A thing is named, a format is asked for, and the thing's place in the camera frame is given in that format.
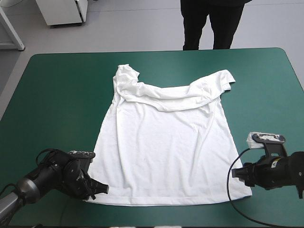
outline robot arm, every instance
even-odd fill
[[[80,200],[89,197],[95,199],[95,194],[108,193],[108,185],[91,179],[87,174],[94,153],[65,153],[55,149],[46,149],[41,153],[43,152],[48,154],[38,167],[20,179],[11,194],[0,199],[1,225],[7,224],[19,208],[36,203],[52,189]]]
[[[256,163],[245,163],[232,169],[232,177],[238,177],[246,186],[258,185],[266,190],[295,185],[299,198],[304,191],[304,152],[287,156],[283,146],[285,138],[279,134],[250,133],[247,139],[250,149],[264,149],[265,155]]]

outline t-shirt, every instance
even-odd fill
[[[89,202],[123,205],[195,205],[228,201],[226,179],[238,153],[220,95],[230,90],[227,70],[188,86],[159,88],[138,82],[120,65],[114,97],[101,125],[88,174],[109,185]],[[238,160],[234,168],[242,167]],[[252,195],[237,178],[233,200]]]

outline table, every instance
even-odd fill
[[[29,61],[0,122],[1,186],[35,168],[45,148],[93,151],[113,98],[112,77],[117,65],[127,63],[141,73],[140,81],[160,87],[188,85],[228,69],[236,83],[221,99],[238,151],[247,148],[251,131],[284,135],[289,155],[304,149],[304,93],[282,49],[39,54]],[[242,161],[256,162],[263,153],[250,151]],[[294,186],[252,190],[251,198],[236,202],[246,214],[304,225],[304,201]],[[56,226],[61,215],[64,226],[258,226],[229,203],[119,207],[69,199],[55,190],[22,208],[11,224]]]

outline cable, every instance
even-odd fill
[[[13,186],[13,187],[17,188],[17,186],[15,184],[7,184],[7,185],[5,185],[5,187],[0,192],[0,196],[4,193],[5,189],[7,189],[9,186]]]
[[[45,149],[45,150],[41,151],[41,152],[37,155],[37,157],[36,157],[36,159],[35,159],[36,165],[39,166],[38,158],[39,158],[39,156],[40,156],[41,154],[43,154],[43,153],[45,153],[45,152],[51,152],[51,151],[56,151],[56,149],[49,148],[49,149]]]
[[[247,215],[245,215],[243,212],[241,212],[239,209],[237,209],[237,207],[235,206],[234,202],[232,202],[231,200],[231,197],[230,197],[230,193],[229,193],[229,176],[230,176],[230,172],[231,172],[231,169],[233,167],[233,165],[237,162],[237,160],[247,151],[249,151],[250,149],[246,149],[244,150],[235,160],[234,162],[231,164],[230,168],[229,168],[229,171],[228,171],[228,175],[227,175],[227,194],[228,194],[228,198],[229,198],[229,202],[231,203],[232,207],[243,217],[247,218],[248,220],[252,221],[252,222],[255,222],[255,223],[258,223],[258,224],[261,224],[261,225],[264,225],[264,226],[269,226],[269,227],[275,227],[275,228],[290,228],[290,227],[285,227],[285,226],[279,226],[279,225],[275,225],[275,224],[270,224],[270,223],[265,223],[265,222],[261,222],[261,221],[258,221],[258,220],[255,220]]]
[[[2,8],[9,8],[9,7],[12,7],[12,6],[16,6],[17,4],[21,3],[22,1],[23,0],[20,0],[19,2],[15,3],[15,4],[11,5],[11,6],[1,6],[0,5],[0,7],[2,7]]]

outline leg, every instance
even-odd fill
[[[198,50],[202,29],[206,24],[208,7],[200,0],[180,0],[184,17],[185,44],[183,50]]]
[[[214,34],[213,49],[229,49],[242,16],[244,5],[210,7],[210,22]]]

